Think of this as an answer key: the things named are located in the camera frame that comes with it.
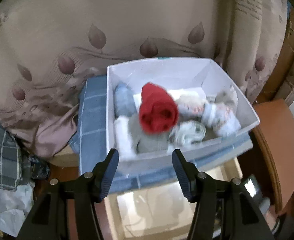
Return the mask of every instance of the leaf print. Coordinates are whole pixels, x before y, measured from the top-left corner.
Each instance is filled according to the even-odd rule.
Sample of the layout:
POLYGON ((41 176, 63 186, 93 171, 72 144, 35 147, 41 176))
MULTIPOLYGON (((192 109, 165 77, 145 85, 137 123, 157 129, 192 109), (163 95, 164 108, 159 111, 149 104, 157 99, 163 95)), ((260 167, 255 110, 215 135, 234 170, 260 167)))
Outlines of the leaf print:
POLYGON ((266 61, 265 58, 263 56, 261 56, 260 58, 256 59, 255 62, 255 69, 257 71, 262 71, 266 66, 266 61))
POLYGON ((95 25, 91 25, 89 30, 89 42, 97 49, 102 49, 106 45, 106 35, 102 30, 98 29, 95 25))
POLYGON ((215 59, 220 54, 220 45, 216 44, 213 58, 215 59))
POLYGON ((200 22, 195 26, 188 35, 188 41, 191 44, 196 44, 201 42, 205 37, 205 30, 203 24, 200 22))
POLYGON ((36 109, 38 108, 38 105, 34 105, 30 108, 30 112, 33 112, 35 111, 36 109))
POLYGON ((58 57, 58 68, 63 74, 71 75, 74 72, 74 61, 67 56, 58 57))
POLYGON ((28 81, 32 80, 31 72, 26 67, 24 67, 23 65, 17 64, 17 68, 24 79, 28 81))
POLYGON ((13 87, 11 91, 13 97, 17 100, 24 100, 26 97, 25 92, 20 87, 13 87))
POLYGON ((144 57, 154 57, 158 54, 157 46, 149 37, 140 45, 139 51, 144 57))
POLYGON ((246 76, 245 76, 245 81, 248 81, 248 79, 250 79, 250 71, 248 71, 246 76))

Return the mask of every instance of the beige fabric curtain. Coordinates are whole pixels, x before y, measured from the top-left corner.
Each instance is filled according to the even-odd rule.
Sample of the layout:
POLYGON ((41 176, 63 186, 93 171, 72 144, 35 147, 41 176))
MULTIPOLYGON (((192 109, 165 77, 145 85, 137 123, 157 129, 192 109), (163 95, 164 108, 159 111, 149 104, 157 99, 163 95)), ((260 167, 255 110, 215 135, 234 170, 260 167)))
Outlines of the beige fabric curtain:
POLYGON ((146 57, 214 58, 253 102, 286 17, 287 0, 3 0, 0 122, 50 157, 76 131, 85 80, 146 57))

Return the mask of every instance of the white fabric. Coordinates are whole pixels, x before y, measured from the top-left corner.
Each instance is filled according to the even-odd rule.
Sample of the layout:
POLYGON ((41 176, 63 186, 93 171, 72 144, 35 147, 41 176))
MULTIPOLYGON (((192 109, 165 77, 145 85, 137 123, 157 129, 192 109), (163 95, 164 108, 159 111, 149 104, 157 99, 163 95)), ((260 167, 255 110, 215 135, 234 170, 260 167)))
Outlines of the white fabric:
POLYGON ((191 106, 198 106, 198 105, 204 105, 205 103, 208 103, 206 99, 206 95, 204 96, 194 96, 194 95, 181 95, 179 99, 176 100, 176 103, 181 105, 191 105, 191 106))
POLYGON ((169 140, 176 146, 201 142, 206 134, 205 126, 197 121, 182 122, 173 128, 169 140))
POLYGON ((132 137, 128 129, 129 117, 121 115, 114 121, 117 150, 119 159, 131 159, 136 156, 133 149, 132 137))
POLYGON ((30 212, 34 183, 19 185, 17 191, 0 189, 0 230, 17 237, 22 224, 30 212))

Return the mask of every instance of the rolled sock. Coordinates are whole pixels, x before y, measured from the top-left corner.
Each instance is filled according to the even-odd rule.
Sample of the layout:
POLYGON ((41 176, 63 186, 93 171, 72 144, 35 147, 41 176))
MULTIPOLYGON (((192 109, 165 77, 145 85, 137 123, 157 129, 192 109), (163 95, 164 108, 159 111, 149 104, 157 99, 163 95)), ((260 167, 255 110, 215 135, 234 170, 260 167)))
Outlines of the rolled sock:
POLYGON ((221 117, 217 119, 217 124, 213 126, 213 130, 217 136, 227 137, 241 129, 239 120, 228 106, 225 110, 219 111, 221 111, 221 117))
POLYGON ((197 121, 181 122, 173 128, 169 141, 176 146, 185 146, 201 142, 206 134, 205 126, 197 121))
POLYGON ((168 148, 169 132, 146 134, 140 126, 137 114, 129 119, 128 126, 133 148, 137 150, 137 153, 154 152, 168 148))
POLYGON ((131 117, 137 113, 132 90, 125 83, 120 82, 114 90, 114 112, 115 117, 131 117))
POLYGON ((136 152, 133 148, 132 137, 128 130, 129 117, 120 116, 114 121, 117 150, 120 159, 135 158, 136 152))
POLYGON ((215 103, 224 103, 234 112, 234 114, 236 114, 238 97, 235 88, 231 85, 229 89, 218 93, 215 99, 215 103))
POLYGON ((206 127, 212 127, 218 137, 230 136, 241 129, 234 112, 223 103, 205 104, 201 122, 206 127))
POLYGON ((198 96, 182 95, 176 100, 178 111, 183 119, 200 118, 204 112, 204 105, 206 103, 208 103, 206 95, 202 98, 198 96))
POLYGON ((141 90, 139 121, 145 133, 159 134, 171 130, 178 122, 178 107, 162 87, 147 83, 141 90))

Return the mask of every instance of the wooden furniture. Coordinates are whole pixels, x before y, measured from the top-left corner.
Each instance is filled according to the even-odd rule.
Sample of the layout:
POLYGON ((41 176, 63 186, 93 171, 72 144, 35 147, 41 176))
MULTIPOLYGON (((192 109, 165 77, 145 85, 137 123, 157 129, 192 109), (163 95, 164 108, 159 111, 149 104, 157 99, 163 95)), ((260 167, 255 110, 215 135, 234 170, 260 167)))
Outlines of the wooden furniture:
POLYGON ((294 192, 294 117, 282 99, 254 109, 260 119, 250 134, 254 147, 238 159, 244 177, 256 176, 279 213, 294 192))

